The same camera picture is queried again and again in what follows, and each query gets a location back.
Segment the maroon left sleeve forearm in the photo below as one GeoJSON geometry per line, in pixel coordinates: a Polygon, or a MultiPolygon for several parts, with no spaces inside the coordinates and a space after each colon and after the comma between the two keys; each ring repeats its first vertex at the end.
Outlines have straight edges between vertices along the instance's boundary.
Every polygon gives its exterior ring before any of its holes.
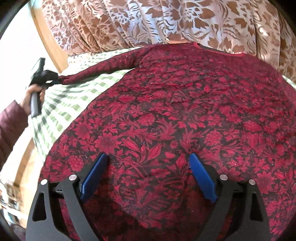
{"type": "Polygon", "coordinates": [[[0,116],[0,169],[2,170],[16,141],[28,127],[28,115],[14,100],[0,116]]]}

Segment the person's left hand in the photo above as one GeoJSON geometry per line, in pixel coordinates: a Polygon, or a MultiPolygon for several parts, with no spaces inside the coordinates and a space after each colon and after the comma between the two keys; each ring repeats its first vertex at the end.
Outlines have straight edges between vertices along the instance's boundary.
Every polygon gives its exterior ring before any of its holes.
{"type": "Polygon", "coordinates": [[[31,114],[31,107],[30,107],[31,94],[33,92],[39,92],[40,93],[40,101],[41,101],[41,103],[43,103],[44,98],[45,98],[45,91],[46,91],[45,88],[42,88],[41,86],[39,86],[37,84],[30,85],[26,89],[25,97],[24,97],[23,101],[20,103],[20,107],[25,111],[27,116],[29,116],[31,114]]]}

